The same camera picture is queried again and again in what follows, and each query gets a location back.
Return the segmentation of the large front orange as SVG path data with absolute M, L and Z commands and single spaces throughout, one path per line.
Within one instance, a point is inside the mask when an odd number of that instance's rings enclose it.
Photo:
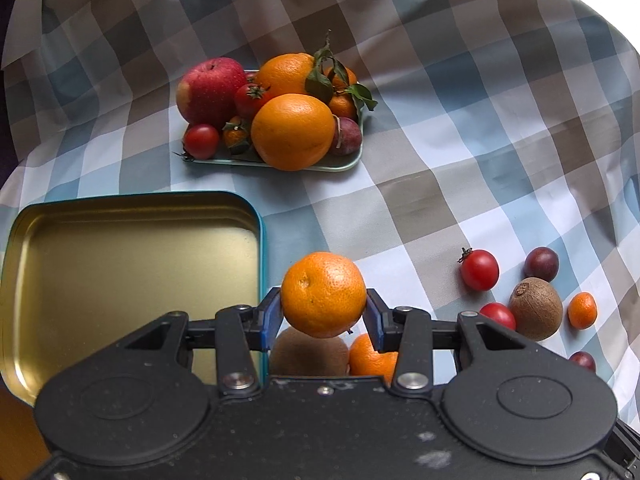
M 283 171 L 306 169 L 329 151 L 336 121 L 329 107 L 306 94 L 287 93 L 269 100 L 250 126 L 258 155 Z

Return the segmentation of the dark purple plum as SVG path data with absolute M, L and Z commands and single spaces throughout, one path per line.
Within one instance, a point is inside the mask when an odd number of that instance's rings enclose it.
M 552 282 L 559 272 L 559 256 L 548 247 L 537 247 L 526 257 L 523 274 L 526 278 L 540 278 Z

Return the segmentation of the light green fruit plate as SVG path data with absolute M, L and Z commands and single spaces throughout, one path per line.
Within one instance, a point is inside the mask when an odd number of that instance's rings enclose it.
M 360 150 L 357 109 L 348 94 L 358 88 L 348 68 L 334 74 L 305 53 L 282 54 L 251 74 L 233 58 L 211 58 L 190 68 L 176 89 L 188 122 L 183 157 L 258 162 L 283 171 L 317 165 L 327 154 Z

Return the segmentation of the cherry tomato on plate front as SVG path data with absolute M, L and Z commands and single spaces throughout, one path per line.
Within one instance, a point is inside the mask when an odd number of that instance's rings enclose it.
M 186 154 L 196 160 L 212 158 L 220 143 L 220 134 L 210 125 L 190 125 L 182 138 Z

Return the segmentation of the small mandarin with leaves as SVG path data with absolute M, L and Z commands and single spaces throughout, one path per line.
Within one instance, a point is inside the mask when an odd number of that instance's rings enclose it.
M 358 118 L 357 107 L 349 93 L 335 93 L 330 99 L 329 108 L 337 117 L 349 118 L 354 122 Z

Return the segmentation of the small mandarin plate front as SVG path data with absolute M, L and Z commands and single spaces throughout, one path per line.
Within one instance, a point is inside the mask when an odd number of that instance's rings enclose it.
M 252 146 L 247 122 L 240 116 L 231 118 L 222 128 L 224 145 L 232 156 L 247 152 Z

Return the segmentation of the gold metal tin tray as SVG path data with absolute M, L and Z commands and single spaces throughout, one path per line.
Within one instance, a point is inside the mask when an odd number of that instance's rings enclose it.
M 170 311 L 194 320 L 265 292 L 264 224 L 230 192 L 42 203 L 14 220 L 1 274 L 1 376 L 32 403 L 56 373 Z

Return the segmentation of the plum on plate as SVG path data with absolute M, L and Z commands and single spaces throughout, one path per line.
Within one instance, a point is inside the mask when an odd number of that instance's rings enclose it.
M 358 124 L 348 118 L 337 118 L 334 139 L 329 153 L 335 156 L 347 156 L 356 153 L 362 143 L 362 133 Z

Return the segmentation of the large brown kiwi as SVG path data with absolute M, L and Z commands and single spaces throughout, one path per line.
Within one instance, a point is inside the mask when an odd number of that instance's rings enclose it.
M 520 281 L 511 294 L 509 309 L 515 318 L 516 330 L 534 341 L 551 337 L 563 319 L 558 293 L 541 278 Z

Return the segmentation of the large orange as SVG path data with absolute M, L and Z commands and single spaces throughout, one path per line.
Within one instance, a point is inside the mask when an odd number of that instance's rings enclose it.
M 306 169 L 329 151 L 336 121 L 329 107 L 306 94 L 287 93 L 269 100 L 250 126 L 258 155 L 283 171 Z
M 308 53 L 281 54 L 265 62 L 256 73 L 254 83 L 272 96 L 306 94 L 306 79 L 313 68 L 314 58 Z

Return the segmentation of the red tomato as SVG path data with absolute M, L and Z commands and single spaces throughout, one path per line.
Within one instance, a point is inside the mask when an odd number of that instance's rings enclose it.
M 516 330 L 516 319 L 511 310 L 500 302 L 491 302 L 480 308 L 480 314 L 490 318 L 496 323 L 508 328 Z
M 485 249 L 463 248 L 460 259 L 460 275 L 463 283 L 477 290 L 491 290 L 499 279 L 499 265 L 496 258 Z

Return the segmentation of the large back orange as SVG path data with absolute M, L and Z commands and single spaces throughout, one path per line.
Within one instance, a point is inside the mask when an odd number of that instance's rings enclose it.
M 306 94 L 306 79 L 313 68 L 314 58 L 308 53 L 281 54 L 265 62 L 256 73 L 254 83 L 272 96 Z

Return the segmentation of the red apple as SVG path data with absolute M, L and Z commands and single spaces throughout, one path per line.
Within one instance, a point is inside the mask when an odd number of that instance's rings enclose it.
M 221 128 L 235 115 L 235 93 L 246 83 L 238 61 L 210 58 L 191 68 L 178 83 L 178 110 L 191 125 Z

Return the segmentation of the checkered blue brown tablecloth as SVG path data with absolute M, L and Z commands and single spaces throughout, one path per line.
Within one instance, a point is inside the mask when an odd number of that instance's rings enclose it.
M 27 205 L 229 190 L 264 220 L 268 272 L 315 250 L 360 266 L 390 304 L 438 318 L 482 298 L 462 248 L 500 266 L 506 301 L 527 254 L 554 250 L 564 300 L 597 321 L 547 346 L 585 350 L 639 420 L 639 57 L 578 0 L 27 0 L 1 79 L 13 168 L 1 226 Z M 338 174 L 190 165 L 174 91 L 228 56 L 335 55 L 372 91 L 363 153 Z

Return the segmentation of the tomato on plate middle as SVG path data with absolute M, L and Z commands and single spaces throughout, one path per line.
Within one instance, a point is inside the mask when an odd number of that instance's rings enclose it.
M 234 104 L 238 115 L 250 122 L 271 98 L 269 87 L 265 88 L 260 84 L 248 82 L 235 92 Z

